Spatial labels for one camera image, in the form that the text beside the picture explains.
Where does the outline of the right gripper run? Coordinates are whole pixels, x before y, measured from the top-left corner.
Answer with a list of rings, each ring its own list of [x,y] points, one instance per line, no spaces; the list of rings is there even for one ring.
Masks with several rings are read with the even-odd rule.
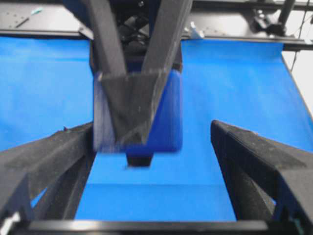
[[[107,0],[89,0],[86,4],[102,73],[99,81],[109,105],[114,142],[145,143],[192,2],[112,0],[110,4]],[[122,48],[126,55],[146,53],[140,72],[127,71]]]

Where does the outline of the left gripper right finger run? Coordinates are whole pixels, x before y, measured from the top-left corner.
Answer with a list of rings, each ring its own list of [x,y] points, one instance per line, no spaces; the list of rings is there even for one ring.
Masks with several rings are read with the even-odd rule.
[[[313,232],[313,155],[219,120],[211,143],[237,220],[286,225]]]

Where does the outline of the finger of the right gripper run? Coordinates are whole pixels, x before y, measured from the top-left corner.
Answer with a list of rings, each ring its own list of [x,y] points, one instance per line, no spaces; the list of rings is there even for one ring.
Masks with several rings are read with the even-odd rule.
[[[126,153],[128,167],[150,167],[154,154]]]

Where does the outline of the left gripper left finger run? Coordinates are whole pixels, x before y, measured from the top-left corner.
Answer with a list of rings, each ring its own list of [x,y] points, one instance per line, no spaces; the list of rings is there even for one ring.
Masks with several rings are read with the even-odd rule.
[[[93,124],[0,153],[0,233],[16,222],[75,218],[91,167]]]

